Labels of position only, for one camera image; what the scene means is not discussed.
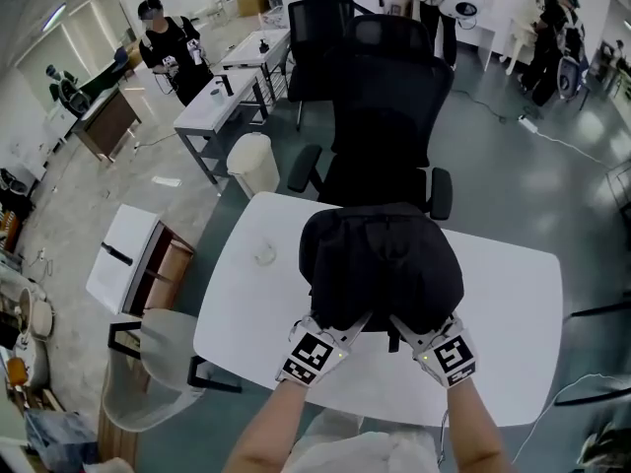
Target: cardboard box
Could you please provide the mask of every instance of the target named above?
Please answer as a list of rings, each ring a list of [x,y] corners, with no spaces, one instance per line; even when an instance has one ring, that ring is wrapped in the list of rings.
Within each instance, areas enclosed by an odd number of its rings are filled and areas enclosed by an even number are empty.
[[[392,3],[390,4],[390,14],[393,16],[411,18],[412,0],[392,0]]]
[[[269,9],[267,0],[237,0],[240,16],[256,16]]]

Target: black seat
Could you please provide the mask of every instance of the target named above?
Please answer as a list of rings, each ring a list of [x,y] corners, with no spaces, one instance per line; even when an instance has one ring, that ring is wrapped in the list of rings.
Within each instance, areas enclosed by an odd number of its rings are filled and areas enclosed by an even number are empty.
[[[342,43],[344,33],[355,15],[350,0],[302,0],[289,4],[291,28],[290,49],[294,56],[294,69],[287,88],[289,101],[299,101],[296,128],[304,101],[331,100],[334,86],[329,82],[324,55]],[[287,54],[281,60],[281,72],[286,74]]]
[[[335,153],[324,181],[316,171],[320,146],[308,146],[292,169],[289,188],[311,181],[318,201],[339,206],[408,202],[433,219],[452,208],[452,182],[432,172],[426,198],[427,147],[454,72],[435,58],[425,27],[394,16],[355,18],[344,44],[329,53],[334,76]]]

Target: white trash can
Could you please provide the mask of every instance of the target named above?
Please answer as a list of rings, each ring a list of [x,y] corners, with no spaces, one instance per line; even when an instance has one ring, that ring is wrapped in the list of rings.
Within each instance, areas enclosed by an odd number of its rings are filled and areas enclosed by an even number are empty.
[[[280,182],[272,154],[272,142],[262,133],[246,133],[235,144],[226,161],[228,173],[248,198],[260,191],[274,192]]]

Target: gray floor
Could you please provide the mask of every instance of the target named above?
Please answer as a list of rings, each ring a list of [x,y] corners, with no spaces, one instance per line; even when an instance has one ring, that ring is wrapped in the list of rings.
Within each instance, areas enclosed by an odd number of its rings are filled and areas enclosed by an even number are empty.
[[[562,268],[566,314],[618,301],[626,289],[627,245],[606,184],[606,167],[521,128],[514,119],[530,103],[519,92],[515,77],[507,78],[496,61],[483,74],[477,57],[461,51],[454,88],[467,90],[509,120],[502,123],[466,95],[450,94],[429,149],[432,166],[449,170],[455,184],[454,210],[443,226],[554,253]],[[580,101],[552,104],[543,112],[543,119],[536,121],[539,131],[580,147],[607,167],[625,160],[631,154],[631,137],[612,103],[594,92],[582,112],[578,112],[579,105]],[[283,178],[306,143],[316,142],[327,148],[333,136],[328,103],[306,105],[300,133],[294,129],[294,118],[295,108],[281,101],[262,130],[272,139]],[[321,171],[325,171],[328,159],[330,154],[321,160]],[[284,181],[279,192],[287,193]],[[305,196],[315,198],[315,192],[308,191]],[[178,297],[178,309],[198,312],[214,264],[245,204],[245,196],[230,181],[201,234]],[[628,314],[619,314],[566,323],[551,395],[585,373],[629,372],[624,336],[627,322]],[[536,342],[537,332],[531,334],[532,342]],[[564,397],[613,386],[615,382],[586,380]],[[252,384],[245,385],[242,395],[207,393],[193,407],[141,436],[137,470],[219,472],[267,393]],[[316,411],[310,407],[304,421]],[[573,470],[587,433],[609,418],[623,425],[629,416],[621,403],[553,408],[522,453],[519,469],[555,473]],[[511,456],[528,431],[529,426],[502,430]],[[438,430],[432,432],[437,438]],[[455,471],[450,455],[442,470]]]
[[[213,31],[215,53],[225,54],[229,45],[257,28],[253,17]],[[142,124],[131,127],[113,165],[99,162],[76,137],[69,137],[49,160],[18,247],[27,260],[25,274],[42,282],[56,311],[47,343],[52,389],[65,408],[86,415],[94,429],[113,315],[86,292],[86,282],[118,206],[126,203],[160,214],[176,233],[197,244],[219,199],[174,135],[173,121],[183,109],[175,95],[152,99],[134,77],[120,88]],[[137,142],[153,145],[134,153]],[[155,176],[179,179],[181,185],[155,183]],[[43,248],[52,260],[51,275],[44,275],[45,263],[36,259]]]

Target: chair backrest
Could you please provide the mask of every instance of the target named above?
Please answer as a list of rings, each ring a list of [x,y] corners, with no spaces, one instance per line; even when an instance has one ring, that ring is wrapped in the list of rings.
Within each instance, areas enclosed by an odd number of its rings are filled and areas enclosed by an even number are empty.
[[[322,63],[324,54],[342,43],[355,15],[350,0],[301,0],[289,4],[292,54],[296,62]]]
[[[166,387],[143,390],[124,354],[109,349],[103,408],[115,426],[130,433],[147,431],[192,405],[203,394],[177,392]]]
[[[454,72],[434,57],[425,27],[397,16],[360,16],[327,55],[335,80],[331,150],[387,166],[423,168]]]
[[[378,162],[382,171],[427,167],[434,123],[454,81],[449,65],[435,57],[409,60],[343,48],[327,60],[336,81],[331,150]]]
[[[418,61],[434,56],[425,25],[400,16],[358,16],[348,25],[344,47],[356,54]]]

